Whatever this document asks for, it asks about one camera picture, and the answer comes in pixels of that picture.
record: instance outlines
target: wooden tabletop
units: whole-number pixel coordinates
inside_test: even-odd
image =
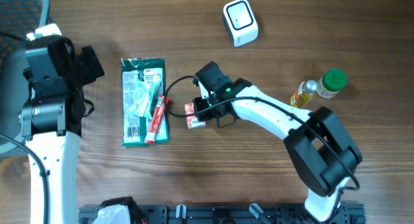
[[[96,111],[83,120],[78,204],[133,196],[138,204],[248,205],[304,202],[307,187],[281,140],[247,121],[187,129],[169,117],[171,142],[122,144],[121,58],[166,61],[167,85],[215,61],[280,101],[327,69],[347,87],[307,108],[332,109],[362,152],[357,192],[368,223],[414,223],[414,8],[412,0],[249,0],[259,37],[235,48],[222,21],[233,0],[50,0],[51,15],[77,51],[92,45],[105,76],[85,87]],[[171,91],[175,112],[199,96],[191,81]],[[0,223],[28,223],[25,157],[0,164]]]

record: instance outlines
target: white plastic part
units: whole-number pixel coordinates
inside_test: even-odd
[[[223,8],[223,21],[234,47],[255,40],[259,34],[259,27],[247,0],[227,3]]]
[[[59,27],[55,23],[46,25],[46,26],[41,27],[41,28],[37,28],[34,33],[29,33],[26,36],[27,36],[28,39],[30,39],[32,41],[32,40],[35,40],[39,37],[51,36],[53,34],[57,34],[57,35],[60,35],[60,36],[62,35],[62,32],[60,32]]]
[[[128,207],[125,205],[111,205],[98,211],[93,224],[131,224]]]
[[[340,184],[336,187],[336,191],[331,196],[319,196],[318,194],[314,193],[310,188],[308,189],[308,198],[305,201],[305,208],[308,210],[309,214],[311,214],[316,220],[319,222],[325,221],[329,218],[329,214],[331,214],[332,209],[335,205],[336,196],[338,195],[338,189],[344,187],[348,182],[349,177],[346,177],[341,181]]]
[[[279,100],[276,100],[263,92],[261,92],[255,85],[244,88],[236,97],[249,96],[258,97],[266,101],[272,102],[279,107],[282,107],[286,111],[295,114],[298,118],[306,122],[309,119],[308,114],[311,112],[305,109],[298,109],[290,105],[284,104]],[[243,120],[252,121],[269,132],[275,134],[281,140],[283,140],[289,134],[289,130],[297,129],[301,124],[291,119],[283,112],[277,110],[262,102],[256,102],[254,100],[236,100],[232,102],[234,111],[237,116]]]
[[[62,137],[58,137],[56,132],[42,133],[34,135],[26,145],[41,159],[46,170],[50,170],[49,223],[77,223],[76,164],[80,137],[69,131]],[[39,167],[30,156],[29,162],[32,183],[30,224],[43,224],[43,183]]]

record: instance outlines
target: bottle cap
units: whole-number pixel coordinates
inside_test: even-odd
[[[318,83],[315,80],[309,80],[305,84],[305,92],[306,93],[313,93],[318,90]]]
[[[329,69],[322,77],[322,85],[328,91],[340,91],[348,82],[347,75],[339,68]]]

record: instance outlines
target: small jar with green lid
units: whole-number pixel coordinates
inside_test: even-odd
[[[348,82],[347,75],[339,68],[329,69],[318,82],[317,93],[323,98],[332,98],[338,94]]]

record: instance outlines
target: green package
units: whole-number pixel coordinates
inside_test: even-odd
[[[151,103],[151,116],[154,113],[158,96],[165,92],[165,63],[163,58],[157,59],[121,59],[122,66],[122,98],[124,105],[124,137],[122,146],[147,146],[147,135],[151,118],[138,117],[128,109],[135,105],[136,88],[138,82],[160,83]],[[161,125],[155,135],[155,143],[169,142],[167,118],[162,117]]]

